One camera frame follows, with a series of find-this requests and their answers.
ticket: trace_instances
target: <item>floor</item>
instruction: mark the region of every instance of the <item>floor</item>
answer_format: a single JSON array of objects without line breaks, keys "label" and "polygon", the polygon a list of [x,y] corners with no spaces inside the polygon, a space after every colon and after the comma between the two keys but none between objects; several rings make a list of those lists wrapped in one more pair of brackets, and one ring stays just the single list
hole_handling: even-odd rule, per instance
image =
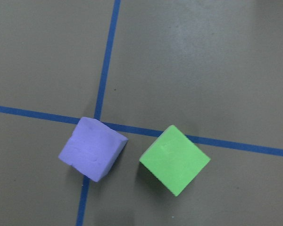
[{"label": "floor", "polygon": [[[129,138],[89,182],[82,116]],[[211,162],[174,197],[139,158],[176,125]],[[0,226],[283,226],[283,0],[0,0]]]}]

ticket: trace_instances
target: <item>blue line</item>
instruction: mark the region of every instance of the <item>blue line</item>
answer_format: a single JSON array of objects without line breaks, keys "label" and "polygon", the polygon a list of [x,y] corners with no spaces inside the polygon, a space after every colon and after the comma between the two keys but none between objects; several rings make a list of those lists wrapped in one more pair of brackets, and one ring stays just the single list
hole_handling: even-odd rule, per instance
[{"label": "blue line", "polygon": [[45,119],[50,121],[65,122],[70,124],[77,124],[80,120],[74,117],[68,117],[57,114],[48,114],[42,112],[34,112],[34,111],[28,111],[28,110],[12,108],[12,107],[4,107],[4,106],[0,106],[0,113],[14,114],[14,115],[20,115],[20,116],[36,118],[36,119]]},{"label": "blue line", "polygon": [[109,34],[108,34],[106,51],[105,51],[105,56],[104,56],[104,62],[103,62],[101,76],[100,76],[100,86],[99,86],[99,91],[98,91],[98,98],[96,101],[95,112],[94,112],[94,118],[97,120],[100,120],[100,116],[101,116],[101,112],[103,108],[106,82],[107,82],[107,76],[108,76],[108,71],[109,71],[111,52],[113,48],[115,30],[117,27],[117,17],[118,17],[120,3],[121,3],[120,0],[115,0],[113,11],[112,11],[112,16],[111,16]]},{"label": "blue line", "polygon": [[[0,106],[0,113],[14,114],[14,115],[20,115],[20,116],[25,116],[25,117],[30,117],[30,118],[45,119],[45,120],[58,121],[58,122],[64,122],[64,123],[70,123],[70,124],[77,124],[80,120],[79,118],[74,118],[74,117],[34,112],[34,111],[28,111],[28,110],[12,108],[12,107],[4,107],[4,106]],[[108,122],[104,122],[104,124],[120,132],[140,134],[140,135],[145,135],[145,136],[150,136],[150,137],[159,137],[160,134],[162,134],[163,132],[160,130],[145,129],[145,128],[139,128],[139,127],[134,127],[134,126],[126,126],[126,125],[108,123]],[[218,139],[212,139],[212,138],[206,138],[206,137],[196,137],[196,136],[191,136],[191,135],[186,135],[186,136],[192,142],[196,144],[210,145],[210,146],[216,146],[216,147],[236,149],[236,150],[241,150],[241,151],[283,156],[283,149],[280,149],[280,148],[250,145],[250,144],[244,144],[244,143],[238,143],[238,142],[232,142],[232,141],[226,141],[226,140],[218,140]]]},{"label": "blue line", "polygon": [[[117,130],[117,131],[146,135],[146,136],[151,136],[151,137],[159,137],[160,134],[162,134],[163,132],[163,131],[154,130],[154,129],[145,129],[145,128],[119,125],[119,124],[113,124],[113,123],[107,123],[107,122],[104,122],[104,123],[110,128]],[[196,136],[191,136],[191,135],[186,135],[186,136],[192,142],[196,144],[231,148],[231,149],[236,149],[236,150],[241,150],[241,151],[271,154],[271,155],[277,155],[277,156],[283,157],[283,149],[279,149],[279,148],[249,145],[249,144],[237,143],[237,142],[226,141],[226,140],[218,140],[218,139],[212,139],[212,138],[206,138],[206,137],[196,137]]]},{"label": "blue line", "polygon": [[[103,67],[102,67],[102,72],[100,75],[100,85],[99,85],[98,97],[97,97],[95,111],[94,111],[94,118],[97,120],[100,120],[100,116],[101,116],[101,112],[103,108],[103,101],[104,101],[111,53],[112,53],[112,48],[113,48],[113,40],[115,36],[115,30],[117,27],[117,18],[118,18],[120,3],[121,3],[120,0],[114,1],[110,28],[109,28],[107,44],[106,44],[106,51],[105,51],[105,56],[104,56],[104,61],[103,61]],[[84,176],[82,191],[81,191],[81,198],[80,198],[80,203],[79,203],[79,210],[77,213],[76,226],[83,225],[84,213],[85,213],[85,207],[86,207],[87,195],[88,195],[88,188],[89,188],[89,179],[86,176]]]}]

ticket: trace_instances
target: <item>block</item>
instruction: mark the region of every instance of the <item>block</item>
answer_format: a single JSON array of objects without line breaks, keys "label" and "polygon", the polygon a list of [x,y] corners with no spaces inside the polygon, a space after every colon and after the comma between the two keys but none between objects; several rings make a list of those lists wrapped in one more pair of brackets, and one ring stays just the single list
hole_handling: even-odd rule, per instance
[{"label": "block", "polygon": [[109,172],[127,141],[102,122],[82,117],[58,157],[98,182]]},{"label": "block", "polygon": [[175,196],[210,161],[176,126],[169,126],[141,156],[140,162]]}]

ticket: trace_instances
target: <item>green block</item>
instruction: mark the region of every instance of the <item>green block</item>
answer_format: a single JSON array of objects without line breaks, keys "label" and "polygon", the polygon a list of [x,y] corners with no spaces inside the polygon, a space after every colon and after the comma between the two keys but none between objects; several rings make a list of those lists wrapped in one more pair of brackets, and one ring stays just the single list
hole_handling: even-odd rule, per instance
[{"label": "green block", "polygon": [[174,125],[169,126],[140,158],[175,196],[209,161],[210,158]]}]

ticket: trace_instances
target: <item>purple block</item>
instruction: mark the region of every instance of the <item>purple block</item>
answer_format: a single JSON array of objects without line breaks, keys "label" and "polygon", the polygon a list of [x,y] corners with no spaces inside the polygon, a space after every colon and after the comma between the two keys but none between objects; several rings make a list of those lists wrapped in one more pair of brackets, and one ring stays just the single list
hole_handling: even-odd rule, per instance
[{"label": "purple block", "polygon": [[109,172],[127,141],[100,121],[82,117],[58,157],[98,182]]}]

